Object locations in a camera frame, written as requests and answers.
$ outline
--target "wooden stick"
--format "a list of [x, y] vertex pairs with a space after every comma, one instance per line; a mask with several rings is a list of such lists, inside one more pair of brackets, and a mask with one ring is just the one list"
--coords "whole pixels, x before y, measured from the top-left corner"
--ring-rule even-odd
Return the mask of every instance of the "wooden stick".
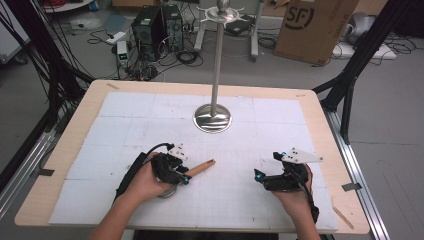
[[188, 170], [187, 172], [185, 172], [185, 175], [190, 176], [190, 177], [194, 177], [197, 174], [205, 171], [206, 169], [212, 167], [215, 164], [215, 159], [211, 159], [209, 161], [206, 161], [200, 165], [197, 165], [196, 167]]

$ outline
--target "stainless steel stand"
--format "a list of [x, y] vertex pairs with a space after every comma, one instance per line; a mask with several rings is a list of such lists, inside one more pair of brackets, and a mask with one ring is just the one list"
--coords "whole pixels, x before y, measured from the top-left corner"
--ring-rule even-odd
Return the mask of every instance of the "stainless steel stand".
[[205, 12], [203, 21], [213, 21], [218, 24], [216, 35], [215, 68], [213, 72], [213, 88], [211, 104], [200, 106], [193, 115], [194, 124], [207, 133], [219, 133], [230, 127], [232, 117], [230, 111], [217, 104], [219, 73], [221, 70], [222, 42], [225, 24], [240, 19], [238, 10], [229, 8], [229, 1], [218, 0], [217, 7], [199, 9]]

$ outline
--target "white paper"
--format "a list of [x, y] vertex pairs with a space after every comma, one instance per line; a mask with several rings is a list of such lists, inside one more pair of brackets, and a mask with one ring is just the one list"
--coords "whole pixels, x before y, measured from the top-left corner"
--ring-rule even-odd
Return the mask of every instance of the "white paper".
[[[81, 151], [71, 167], [50, 224], [96, 225], [107, 212], [127, 169], [140, 152], [160, 143], [184, 144], [192, 168], [209, 159], [216, 164], [178, 186], [168, 199], [140, 206], [129, 226], [294, 231], [281, 203], [254, 180], [254, 169], [282, 173], [273, 152], [292, 147], [314, 153], [300, 104], [296, 100], [243, 96], [219, 97], [232, 125], [205, 133], [194, 125], [194, 111], [209, 96], [112, 92], [106, 97]], [[319, 230], [337, 230], [318, 163], [313, 192], [321, 215]]]

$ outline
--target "cardboard box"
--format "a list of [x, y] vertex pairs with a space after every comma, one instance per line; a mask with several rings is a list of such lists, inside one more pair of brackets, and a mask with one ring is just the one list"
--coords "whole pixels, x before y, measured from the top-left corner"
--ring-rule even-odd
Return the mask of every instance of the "cardboard box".
[[160, 6], [161, 4], [162, 0], [112, 0], [114, 7]]
[[[271, 0], [265, 0], [262, 16], [283, 17], [286, 13], [287, 5], [290, 0], [277, 0], [272, 3]], [[370, 16], [378, 16], [387, 0], [359, 0], [354, 12], [364, 12]]]
[[276, 3], [272, 3], [271, 0], [265, 0], [264, 7], [262, 9], [262, 16], [284, 16], [288, 2], [289, 0], [277, 0]]
[[325, 65], [359, 0], [291, 0], [274, 54]]

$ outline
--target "power strip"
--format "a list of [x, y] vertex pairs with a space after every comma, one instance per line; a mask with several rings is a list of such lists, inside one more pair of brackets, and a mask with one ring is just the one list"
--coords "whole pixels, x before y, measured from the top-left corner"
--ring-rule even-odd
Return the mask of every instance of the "power strip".
[[113, 38], [109, 38], [108, 40], [106, 40], [106, 42], [110, 43], [110, 44], [115, 44], [117, 41], [119, 41], [121, 38], [123, 38], [125, 36], [126, 33], [124, 32], [118, 32], [115, 35], [113, 35]]

